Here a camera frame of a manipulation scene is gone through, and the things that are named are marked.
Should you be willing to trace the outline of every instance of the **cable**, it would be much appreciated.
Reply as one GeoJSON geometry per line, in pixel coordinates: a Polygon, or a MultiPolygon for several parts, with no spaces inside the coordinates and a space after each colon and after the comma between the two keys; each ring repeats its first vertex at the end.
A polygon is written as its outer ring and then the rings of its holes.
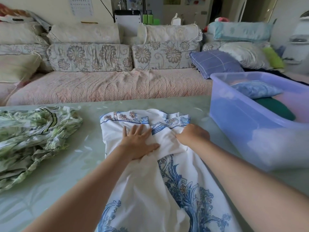
{"type": "Polygon", "coordinates": [[[111,15],[111,17],[113,18],[113,20],[114,20],[114,16],[110,13],[110,11],[107,9],[107,11],[109,12],[109,14],[111,15]]]}

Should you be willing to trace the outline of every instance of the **hand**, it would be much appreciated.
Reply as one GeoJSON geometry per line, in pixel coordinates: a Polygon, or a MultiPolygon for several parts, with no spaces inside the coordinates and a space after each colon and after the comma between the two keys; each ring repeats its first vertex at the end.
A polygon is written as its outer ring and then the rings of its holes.
{"type": "Polygon", "coordinates": [[[134,125],[129,134],[127,134],[126,126],[122,130],[122,141],[119,144],[119,147],[124,147],[127,152],[132,155],[132,160],[140,159],[143,156],[149,154],[150,152],[159,148],[158,143],[147,145],[145,141],[151,134],[151,128],[142,134],[144,125],[134,125]]]}
{"type": "Polygon", "coordinates": [[[194,140],[205,139],[209,141],[211,137],[209,132],[198,125],[188,124],[182,133],[176,134],[176,138],[181,144],[189,146],[194,140]]]}

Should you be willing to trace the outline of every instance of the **purple plastic storage box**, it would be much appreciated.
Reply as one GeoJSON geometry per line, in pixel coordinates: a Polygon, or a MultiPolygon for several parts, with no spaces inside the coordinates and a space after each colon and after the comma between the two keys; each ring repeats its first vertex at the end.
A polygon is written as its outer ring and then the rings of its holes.
{"type": "Polygon", "coordinates": [[[271,171],[309,168],[309,86],[263,72],[214,73],[210,116],[243,158],[271,171]],[[230,85],[260,80],[284,92],[273,98],[295,115],[286,120],[230,85]]]}

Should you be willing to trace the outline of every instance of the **left hand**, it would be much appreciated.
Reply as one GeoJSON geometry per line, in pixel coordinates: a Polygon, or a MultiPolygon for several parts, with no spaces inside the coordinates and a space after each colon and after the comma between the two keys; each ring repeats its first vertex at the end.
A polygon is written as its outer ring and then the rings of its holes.
{"type": "Polygon", "coordinates": [[[160,147],[158,143],[150,145],[145,143],[151,134],[151,128],[142,134],[143,128],[143,124],[140,126],[134,125],[127,134],[126,126],[123,127],[122,141],[119,147],[124,147],[132,155],[132,160],[140,159],[160,147]]]}

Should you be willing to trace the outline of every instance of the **table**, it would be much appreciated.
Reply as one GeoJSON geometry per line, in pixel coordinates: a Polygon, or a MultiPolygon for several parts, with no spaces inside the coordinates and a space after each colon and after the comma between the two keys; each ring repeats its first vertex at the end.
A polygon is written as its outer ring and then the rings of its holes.
{"type": "MultiPolygon", "coordinates": [[[[235,147],[209,117],[210,96],[175,97],[108,102],[57,104],[79,109],[83,124],[68,138],[69,147],[52,159],[45,160],[22,183],[0,193],[0,228],[3,232],[19,232],[29,225],[78,180],[104,160],[99,117],[112,111],[155,108],[167,113],[181,112],[191,116],[191,122],[207,129],[211,140],[227,151],[239,155],[235,147]]],[[[40,105],[0,107],[0,110],[33,110],[40,105]]],[[[309,195],[309,169],[276,171],[273,173],[287,184],[309,195]]],[[[243,228],[252,231],[241,215],[232,209],[243,228]]]]}

